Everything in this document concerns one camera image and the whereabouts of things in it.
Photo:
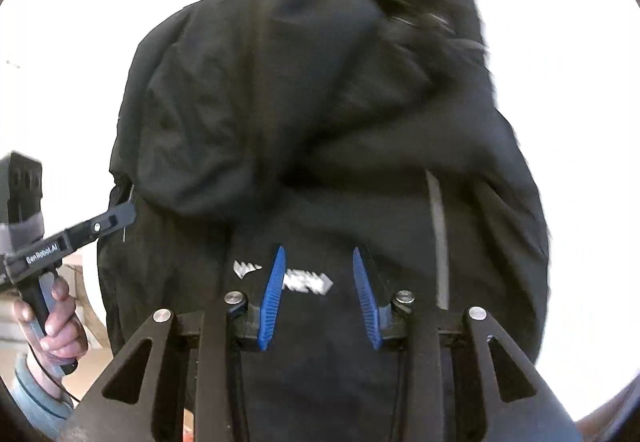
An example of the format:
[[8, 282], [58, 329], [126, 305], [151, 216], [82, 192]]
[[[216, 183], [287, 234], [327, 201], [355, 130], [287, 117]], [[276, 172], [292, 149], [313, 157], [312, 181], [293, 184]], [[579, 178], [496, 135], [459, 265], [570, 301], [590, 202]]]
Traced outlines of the person's left hand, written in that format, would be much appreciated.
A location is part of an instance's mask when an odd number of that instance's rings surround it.
[[62, 384], [62, 378], [56, 376], [61, 373], [58, 364], [83, 358], [88, 352], [88, 340], [67, 281], [47, 274], [43, 285], [49, 292], [52, 310], [44, 321], [41, 337], [32, 328], [37, 324], [34, 311], [22, 298], [13, 302], [13, 314], [29, 345], [26, 358], [29, 373], [43, 389], [55, 394]]

